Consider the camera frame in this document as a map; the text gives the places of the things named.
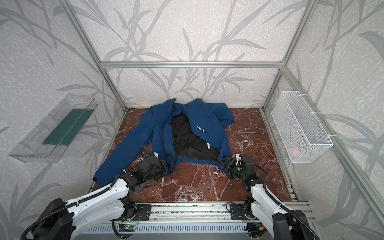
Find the aluminium frame corner post left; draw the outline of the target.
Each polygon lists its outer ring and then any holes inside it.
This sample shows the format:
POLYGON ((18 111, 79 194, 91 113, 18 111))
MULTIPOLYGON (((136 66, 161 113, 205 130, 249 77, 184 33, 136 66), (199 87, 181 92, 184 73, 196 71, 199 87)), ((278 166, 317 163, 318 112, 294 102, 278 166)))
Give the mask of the aluminium frame corner post left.
POLYGON ((66 14, 66 16, 68 17, 69 21, 71 22, 75 31, 77 32, 78 36, 80 37, 81 41, 83 42, 83 45, 87 49, 87 51, 88 51, 92 61, 94 62, 96 68, 98 69, 99 73, 102 75, 105 83, 107 84, 107 86, 111 90, 112 94, 115 96, 117 102, 119 103, 119 105, 121 106, 123 111, 126 111, 127 107, 126 107, 122 97, 118 93, 116 87, 114 86, 112 80, 110 79, 110 77, 108 76, 106 71, 102 68, 101 61, 97 55, 97 52, 94 49, 94 47, 92 46, 92 43, 91 43, 90 39, 88 38, 79 18, 77 17, 75 10, 72 7, 70 1, 59 0, 59 3, 61 5, 61 8, 62 8, 64 14, 66 14))

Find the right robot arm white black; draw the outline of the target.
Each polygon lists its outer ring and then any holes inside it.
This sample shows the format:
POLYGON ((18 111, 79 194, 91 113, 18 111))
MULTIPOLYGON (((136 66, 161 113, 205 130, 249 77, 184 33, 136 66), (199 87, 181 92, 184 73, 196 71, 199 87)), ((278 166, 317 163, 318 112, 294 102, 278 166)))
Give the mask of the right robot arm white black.
POLYGON ((232 220, 257 220, 248 224, 245 232, 250 238, 258 238, 269 232, 275 240, 319 240, 309 226, 301 210, 293 210, 280 201, 267 187, 268 172, 244 154, 219 159, 225 175, 237 180, 249 194, 242 205, 226 204, 232 220))

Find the clear plastic wall tray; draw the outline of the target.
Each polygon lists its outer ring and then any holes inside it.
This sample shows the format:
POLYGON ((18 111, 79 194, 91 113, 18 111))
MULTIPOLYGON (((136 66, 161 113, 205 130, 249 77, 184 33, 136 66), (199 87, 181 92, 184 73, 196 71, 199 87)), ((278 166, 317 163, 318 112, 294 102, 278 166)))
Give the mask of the clear plastic wall tray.
POLYGON ((67 94, 9 156, 23 163, 58 162, 97 107, 94 97, 67 94))

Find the blue zip jacket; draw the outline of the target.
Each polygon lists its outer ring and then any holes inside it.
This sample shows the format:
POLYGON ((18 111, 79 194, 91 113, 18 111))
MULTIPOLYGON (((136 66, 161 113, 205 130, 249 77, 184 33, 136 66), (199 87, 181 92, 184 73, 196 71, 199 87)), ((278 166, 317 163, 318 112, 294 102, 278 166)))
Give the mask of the blue zip jacket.
POLYGON ((152 150, 158 153, 159 159, 166 161, 171 167, 182 161, 219 166, 219 158, 230 157, 226 127, 235 118, 231 110, 223 103, 204 103, 195 99, 187 104, 177 104, 175 99, 150 107, 140 118, 139 124, 115 147, 105 162, 96 171, 93 180, 101 187, 110 184, 113 179, 127 168, 139 155, 140 147, 152 144, 152 150), (219 153, 210 158, 179 156, 175 152, 175 135, 171 120, 184 114, 188 118, 187 127, 192 134, 204 141, 207 151, 218 150, 219 153))

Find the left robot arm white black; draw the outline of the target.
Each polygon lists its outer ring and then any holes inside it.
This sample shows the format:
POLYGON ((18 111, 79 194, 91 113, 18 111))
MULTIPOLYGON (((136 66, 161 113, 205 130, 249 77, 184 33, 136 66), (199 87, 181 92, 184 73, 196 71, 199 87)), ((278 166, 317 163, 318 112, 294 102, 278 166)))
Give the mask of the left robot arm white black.
POLYGON ((72 240, 107 221, 135 218, 140 211, 130 195, 148 182, 161 180, 169 170, 166 161, 147 155, 92 193, 66 202, 61 198, 53 200, 24 230, 21 239, 26 240, 27 235, 32 234, 35 240, 72 240))

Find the aluminium frame horizontal bar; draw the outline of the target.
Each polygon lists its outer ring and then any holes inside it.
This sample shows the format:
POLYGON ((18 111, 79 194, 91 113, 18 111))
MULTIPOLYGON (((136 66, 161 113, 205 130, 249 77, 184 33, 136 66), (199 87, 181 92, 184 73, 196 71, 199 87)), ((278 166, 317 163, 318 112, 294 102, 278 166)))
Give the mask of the aluminium frame horizontal bar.
POLYGON ((100 63, 104 69, 114 68, 261 68, 279 69, 282 62, 112 62, 100 63))

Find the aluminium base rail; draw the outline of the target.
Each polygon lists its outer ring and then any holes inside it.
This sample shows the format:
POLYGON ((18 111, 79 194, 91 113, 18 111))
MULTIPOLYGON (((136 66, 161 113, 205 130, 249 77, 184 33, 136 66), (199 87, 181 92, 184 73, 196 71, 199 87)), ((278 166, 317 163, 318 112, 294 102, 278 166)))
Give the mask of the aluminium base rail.
POLYGON ((231 221, 226 202, 158 202, 149 203, 150 223, 224 223, 231 221))

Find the green circuit board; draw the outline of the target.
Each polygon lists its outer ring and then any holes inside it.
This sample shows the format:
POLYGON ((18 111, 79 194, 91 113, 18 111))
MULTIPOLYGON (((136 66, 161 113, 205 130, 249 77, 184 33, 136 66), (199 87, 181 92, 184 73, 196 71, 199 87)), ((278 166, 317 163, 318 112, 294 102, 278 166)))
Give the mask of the green circuit board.
POLYGON ((138 227, 137 225, 128 224, 128 223, 119 224, 120 232, 135 232, 137 227, 138 227))

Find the pink object in basket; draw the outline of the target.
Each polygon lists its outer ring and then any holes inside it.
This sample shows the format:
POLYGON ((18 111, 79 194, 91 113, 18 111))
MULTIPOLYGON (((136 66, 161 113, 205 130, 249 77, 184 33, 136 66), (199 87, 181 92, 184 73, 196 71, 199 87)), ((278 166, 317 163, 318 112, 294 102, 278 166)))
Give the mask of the pink object in basket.
POLYGON ((295 158, 295 159, 301 159, 304 157, 304 152, 299 150, 296 147, 289 148, 289 154, 291 158, 295 158))

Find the aluminium frame corner post right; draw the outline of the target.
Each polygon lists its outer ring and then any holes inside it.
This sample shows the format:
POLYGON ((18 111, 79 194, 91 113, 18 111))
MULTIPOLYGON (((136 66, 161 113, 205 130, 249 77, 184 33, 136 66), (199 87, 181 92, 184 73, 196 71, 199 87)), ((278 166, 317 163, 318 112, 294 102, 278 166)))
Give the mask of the aluminium frame corner post right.
POLYGON ((280 84, 280 81, 281 81, 281 78, 283 75, 283 70, 288 67, 288 63, 289 63, 291 57, 293 56, 293 53, 294 53, 298 43, 300 42, 300 39, 301 39, 306 27, 308 26, 318 4, 319 4, 319 0, 310 0, 307 2, 303 16, 302 16, 302 18, 299 22, 299 25, 295 31, 295 34, 293 35, 293 38, 292 38, 291 43, 288 47, 288 50, 282 59, 282 66, 279 68, 278 74, 276 75, 275 80, 273 82, 273 85, 272 85, 272 87, 271 87, 271 89, 267 95, 265 102, 264 102, 264 105, 262 107, 263 112, 266 111, 269 103, 272 102, 274 92, 276 91, 276 89, 278 88, 278 86, 280 84))

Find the aluminium frame corner post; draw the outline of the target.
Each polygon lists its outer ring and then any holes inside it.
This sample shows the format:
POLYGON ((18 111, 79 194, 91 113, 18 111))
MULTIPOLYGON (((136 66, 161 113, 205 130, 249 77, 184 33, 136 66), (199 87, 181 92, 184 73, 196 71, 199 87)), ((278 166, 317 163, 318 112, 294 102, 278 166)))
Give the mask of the aluminium frame corner post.
POLYGON ((66 14, 66 16, 68 17, 69 21, 71 22, 75 31, 77 32, 78 36, 80 37, 81 41, 83 42, 83 45, 87 49, 87 51, 88 51, 92 61, 94 62, 96 68, 98 69, 99 73, 102 75, 105 83, 107 84, 107 86, 111 90, 112 94, 115 96, 117 102, 119 103, 119 105, 121 106, 123 111, 126 111, 127 107, 126 107, 122 97, 118 93, 116 87, 114 86, 112 80, 110 79, 110 77, 108 76, 106 71, 102 68, 101 61, 97 55, 97 52, 94 49, 94 47, 92 46, 92 43, 91 43, 90 39, 88 38, 79 18, 77 17, 75 10, 72 7, 70 1, 59 0, 59 3, 61 5, 61 8, 62 8, 64 14, 66 14))
POLYGON ((264 102, 264 105, 262 107, 263 112, 266 111, 269 103, 272 102, 274 92, 276 91, 276 89, 278 88, 278 86, 280 84, 280 81, 281 81, 281 78, 283 75, 283 70, 288 67, 288 63, 289 63, 291 57, 293 56, 293 53, 294 53, 298 43, 300 42, 300 39, 301 39, 306 27, 308 26, 318 4, 319 4, 319 0, 310 0, 307 2, 303 16, 302 16, 302 18, 299 22, 299 25, 295 31, 295 34, 293 35, 293 38, 292 38, 291 43, 288 47, 288 50, 282 59, 282 66, 279 68, 278 74, 276 75, 275 80, 273 82, 273 85, 272 85, 272 87, 271 87, 271 89, 267 95, 265 102, 264 102))

